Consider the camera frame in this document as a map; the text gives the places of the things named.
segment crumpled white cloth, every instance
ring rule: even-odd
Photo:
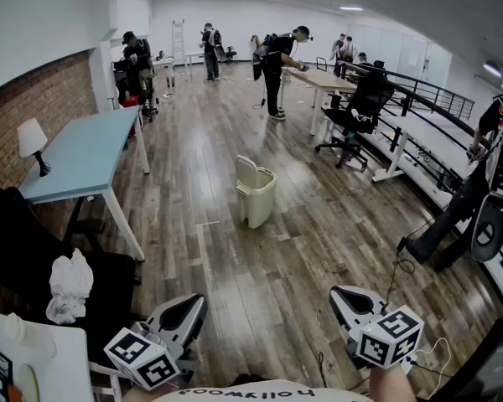
[[[47,318],[61,325],[85,317],[86,298],[92,287],[93,271],[78,249],[71,259],[60,256],[52,264],[50,291],[53,298],[47,306]]]

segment red object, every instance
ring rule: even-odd
[[[137,106],[137,103],[140,99],[139,95],[129,95],[124,101],[123,101],[123,107],[134,107]],[[128,133],[128,138],[134,137],[136,135],[136,130],[134,129],[134,126],[131,127],[131,131]]]

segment table lamp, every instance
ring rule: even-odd
[[[50,173],[50,165],[43,162],[41,148],[47,143],[47,136],[35,118],[28,119],[23,125],[17,128],[18,134],[18,155],[27,157],[34,155],[39,162],[39,176],[44,177]]]

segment brick wall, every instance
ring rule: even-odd
[[[0,88],[0,186],[17,187],[35,162],[18,157],[17,127],[34,117],[49,142],[70,120],[96,113],[88,53],[80,52],[39,67]],[[62,237],[73,201],[42,204],[34,211]],[[0,312],[19,307],[19,299],[0,287]]]

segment light blue table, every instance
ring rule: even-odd
[[[143,172],[149,174],[136,106],[69,121],[43,151],[43,159],[52,171],[41,178],[39,165],[35,163],[18,189],[32,204],[101,194],[132,249],[132,255],[144,260],[142,249],[111,188],[117,161],[132,124],[136,127]]]

